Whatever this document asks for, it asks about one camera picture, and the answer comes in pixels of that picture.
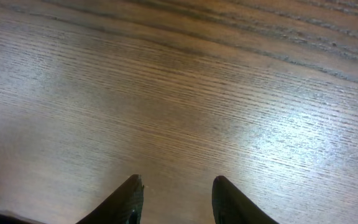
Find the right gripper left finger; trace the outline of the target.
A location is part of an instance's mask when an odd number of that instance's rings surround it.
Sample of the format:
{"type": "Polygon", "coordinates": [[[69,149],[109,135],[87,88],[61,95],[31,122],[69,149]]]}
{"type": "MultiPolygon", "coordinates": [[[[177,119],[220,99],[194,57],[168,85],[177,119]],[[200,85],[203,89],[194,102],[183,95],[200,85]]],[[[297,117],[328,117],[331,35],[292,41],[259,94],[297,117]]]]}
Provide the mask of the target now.
{"type": "Polygon", "coordinates": [[[144,185],[133,174],[77,224],[140,224],[143,204],[144,185]]]}

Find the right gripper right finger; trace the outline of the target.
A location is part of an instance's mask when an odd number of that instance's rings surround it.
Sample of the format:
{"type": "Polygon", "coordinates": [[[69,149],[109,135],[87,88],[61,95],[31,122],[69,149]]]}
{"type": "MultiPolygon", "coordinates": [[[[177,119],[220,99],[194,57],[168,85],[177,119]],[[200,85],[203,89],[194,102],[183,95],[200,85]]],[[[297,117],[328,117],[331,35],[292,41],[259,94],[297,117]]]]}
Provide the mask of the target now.
{"type": "Polygon", "coordinates": [[[278,224],[223,175],[213,181],[212,208],[215,224],[278,224]]]}

